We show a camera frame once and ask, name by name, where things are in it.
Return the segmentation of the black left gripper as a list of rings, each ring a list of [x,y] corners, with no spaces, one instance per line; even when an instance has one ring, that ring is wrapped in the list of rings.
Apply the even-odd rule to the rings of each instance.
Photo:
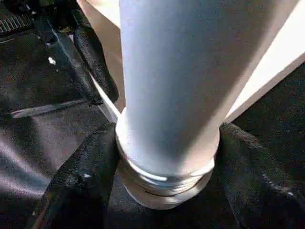
[[[75,0],[2,0],[0,37],[36,29],[57,68],[92,105],[102,98],[90,72],[67,34],[81,29],[81,9]]]

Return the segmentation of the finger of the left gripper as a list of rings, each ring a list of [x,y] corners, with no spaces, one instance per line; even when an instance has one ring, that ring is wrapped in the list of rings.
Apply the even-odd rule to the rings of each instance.
[[[115,103],[119,98],[119,92],[110,75],[102,44],[95,31],[89,26],[79,25],[73,32],[73,41],[94,79]]]

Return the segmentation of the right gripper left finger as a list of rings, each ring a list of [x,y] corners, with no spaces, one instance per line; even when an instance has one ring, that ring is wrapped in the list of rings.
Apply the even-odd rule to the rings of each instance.
[[[102,229],[119,162],[115,123],[94,130],[56,172],[30,229]]]

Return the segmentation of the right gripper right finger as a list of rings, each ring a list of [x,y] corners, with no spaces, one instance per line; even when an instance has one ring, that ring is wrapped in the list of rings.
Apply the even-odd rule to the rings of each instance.
[[[216,166],[239,228],[305,227],[304,194],[256,137],[222,124]]]

